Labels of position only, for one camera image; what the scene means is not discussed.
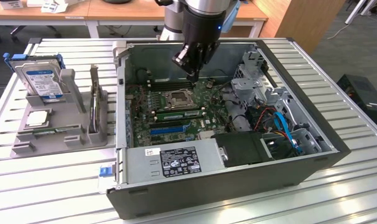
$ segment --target floor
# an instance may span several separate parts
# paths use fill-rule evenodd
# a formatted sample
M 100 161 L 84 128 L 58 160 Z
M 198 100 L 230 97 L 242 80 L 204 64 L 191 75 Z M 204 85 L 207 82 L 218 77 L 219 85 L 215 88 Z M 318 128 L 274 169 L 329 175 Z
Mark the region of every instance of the floor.
M 345 26 L 343 21 L 350 12 L 345 12 L 345 8 L 346 5 L 325 33 L 311 58 L 333 80 L 337 81 L 343 74 L 365 76 L 377 89 L 377 21 L 358 16 L 351 25 L 339 32 L 335 38 L 326 40 Z M 129 26 L 123 26 L 115 30 L 124 34 L 128 28 Z M 62 38 L 89 37 L 87 28 L 81 26 L 57 26 L 56 29 L 61 33 Z M 0 44 L 0 84 L 5 84 L 10 77 L 9 68 L 1 57 L 4 52 L 10 54 L 21 53 L 30 37 L 53 37 L 52 31 L 44 26 L 28 26 L 17 35 L 20 42 L 13 43 L 9 39 L 10 31 L 12 27 L 0 26 L 2 40 Z M 99 27 L 99 33 L 101 38 L 120 37 L 119 35 L 109 35 L 109 30 L 104 26 Z M 155 35 L 156 32 L 151 26 L 133 26 L 124 37 L 153 37 Z

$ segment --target office chair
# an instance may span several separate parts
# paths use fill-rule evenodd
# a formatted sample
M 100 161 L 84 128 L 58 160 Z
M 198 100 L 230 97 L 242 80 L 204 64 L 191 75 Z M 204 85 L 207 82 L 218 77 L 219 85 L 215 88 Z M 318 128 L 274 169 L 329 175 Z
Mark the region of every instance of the office chair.
M 14 30 L 9 33 L 10 34 L 10 39 L 13 42 L 17 42 L 18 41 L 18 38 L 16 37 L 16 34 L 22 30 L 25 26 L 17 26 L 14 28 Z M 60 32 L 56 30 L 56 28 L 53 26 L 46 26 L 53 32 L 54 32 L 54 37 L 56 38 L 61 38 L 61 34 Z

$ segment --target gray parts holder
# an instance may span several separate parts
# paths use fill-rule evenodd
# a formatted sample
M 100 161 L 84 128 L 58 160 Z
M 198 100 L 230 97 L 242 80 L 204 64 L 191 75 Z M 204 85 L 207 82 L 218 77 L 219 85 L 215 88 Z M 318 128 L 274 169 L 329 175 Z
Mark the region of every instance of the gray parts holder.
M 87 150 L 107 144 L 107 91 L 99 88 L 97 132 L 89 133 L 92 91 L 79 92 L 72 69 L 62 69 L 60 77 L 69 91 L 64 93 L 65 101 L 44 103 L 40 96 L 26 96 L 28 105 L 12 146 L 12 158 Z M 37 124 L 32 124 L 33 119 L 29 119 L 33 112 L 34 120 L 37 112 L 40 116 L 46 114 Z

